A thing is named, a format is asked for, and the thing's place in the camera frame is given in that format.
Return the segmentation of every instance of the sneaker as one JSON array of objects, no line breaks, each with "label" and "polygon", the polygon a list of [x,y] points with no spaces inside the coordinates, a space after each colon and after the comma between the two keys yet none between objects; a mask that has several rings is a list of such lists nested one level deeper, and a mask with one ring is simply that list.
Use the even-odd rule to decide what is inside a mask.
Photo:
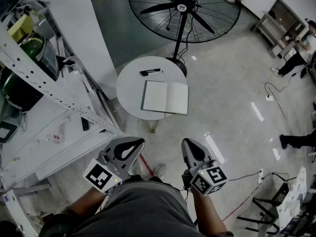
[{"label": "sneaker", "polygon": [[283,75],[280,75],[278,73],[278,68],[274,69],[274,68],[270,68],[271,72],[277,77],[277,78],[283,78]]},{"label": "sneaker", "polygon": [[309,67],[306,67],[305,69],[303,69],[301,71],[301,79],[303,79],[310,71],[311,69]]},{"label": "sneaker", "polygon": [[139,161],[136,161],[133,166],[132,166],[132,175],[136,176],[136,175],[141,175],[143,171],[143,167],[140,164]]},{"label": "sneaker", "polygon": [[280,135],[280,142],[281,142],[282,148],[286,149],[287,148],[287,143],[285,143],[285,141],[284,141],[284,135],[283,134]]},{"label": "sneaker", "polygon": [[165,164],[160,164],[156,169],[154,176],[158,177],[159,179],[163,179],[167,173],[167,166]]}]

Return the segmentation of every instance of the person's leg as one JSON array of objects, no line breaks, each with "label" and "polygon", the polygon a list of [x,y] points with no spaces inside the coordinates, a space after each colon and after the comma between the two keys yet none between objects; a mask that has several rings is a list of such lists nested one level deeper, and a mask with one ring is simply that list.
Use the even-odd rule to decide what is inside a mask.
[{"label": "person's leg", "polygon": [[283,142],[294,148],[301,148],[303,146],[314,147],[315,137],[313,134],[307,136],[284,136]]},{"label": "person's leg", "polygon": [[280,76],[284,76],[290,73],[296,66],[305,64],[306,61],[302,58],[299,52],[294,54],[286,63],[285,65],[279,69],[278,74]]},{"label": "person's leg", "polygon": [[138,181],[143,181],[144,179],[141,177],[142,173],[142,165],[140,164],[139,161],[136,161],[133,166],[132,166],[132,175],[130,176],[129,179],[125,180],[124,183],[132,183],[132,182],[138,182]]},{"label": "person's leg", "polygon": [[158,182],[158,183],[163,183],[163,181],[159,177],[156,177],[156,176],[153,176],[153,177],[149,178],[148,181],[154,181],[154,182]]},{"label": "person's leg", "polygon": [[140,175],[132,175],[129,179],[125,180],[124,183],[132,183],[143,181],[144,179]]},{"label": "person's leg", "polygon": [[280,137],[279,137],[280,138],[280,142],[281,142],[281,146],[282,146],[283,149],[287,148],[287,144],[288,143],[287,143],[286,137],[287,136],[284,136],[283,134],[281,134]]},{"label": "person's leg", "polygon": [[155,169],[154,176],[152,178],[148,179],[148,181],[154,181],[154,182],[158,182],[158,183],[163,183],[163,184],[166,184],[166,185],[169,185],[169,186],[173,187],[171,184],[167,184],[167,183],[164,183],[162,181],[162,179],[164,178],[166,173],[167,173],[167,166],[165,164],[160,164]]}]

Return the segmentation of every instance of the black shoe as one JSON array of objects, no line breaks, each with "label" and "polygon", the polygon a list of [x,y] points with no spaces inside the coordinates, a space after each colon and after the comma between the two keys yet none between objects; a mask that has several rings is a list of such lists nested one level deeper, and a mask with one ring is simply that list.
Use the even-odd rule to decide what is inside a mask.
[{"label": "black shoe", "polygon": [[280,138],[280,142],[281,142],[282,148],[286,149],[287,148],[287,143],[284,142],[284,135],[281,134],[279,138]]},{"label": "black shoe", "polygon": [[309,74],[310,72],[310,68],[304,68],[302,71],[301,71],[301,78],[303,79],[307,74]]}]

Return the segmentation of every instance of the black pants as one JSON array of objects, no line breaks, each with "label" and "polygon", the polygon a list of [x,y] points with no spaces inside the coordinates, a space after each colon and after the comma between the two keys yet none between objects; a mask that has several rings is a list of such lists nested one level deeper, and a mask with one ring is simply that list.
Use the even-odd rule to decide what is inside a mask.
[{"label": "black pants", "polygon": [[296,66],[300,66],[305,64],[306,61],[302,58],[300,53],[294,54],[286,63],[285,65],[278,71],[279,75],[286,75],[290,73]]},{"label": "black pants", "polygon": [[[130,178],[127,179],[126,181],[124,181],[124,183],[132,183],[132,182],[138,182],[138,181],[143,181],[143,180],[144,179],[140,175],[135,175],[135,176],[130,176]],[[160,180],[159,177],[156,177],[156,176],[153,176],[152,178],[148,179],[148,181],[154,181],[157,183],[162,183],[162,184],[166,184],[166,185],[173,187],[171,184],[164,183],[163,181]]]},{"label": "black pants", "polygon": [[284,142],[294,148],[316,147],[316,130],[307,136],[284,136]]}]

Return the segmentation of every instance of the fan grille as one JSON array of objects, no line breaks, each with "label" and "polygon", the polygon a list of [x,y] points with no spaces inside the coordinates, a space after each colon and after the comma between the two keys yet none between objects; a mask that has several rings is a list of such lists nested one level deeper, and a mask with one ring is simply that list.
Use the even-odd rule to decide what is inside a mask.
[{"label": "fan grille", "polygon": [[[129,0],[135,16],[144,26],[164,38],[177,40],[182,19],[177,9],[140,13],[151,6],[168,2],[171,0]],[[191,14],[188,14],[182,42],[186,42],[187,39],[191,43],[216,39],[227,33],[240,15],[240,0],[196,0],[196,3],[199,5],[195,7],[196,13],[210,25],[215,34],[209,32],[195,18],[192,18]]]}]

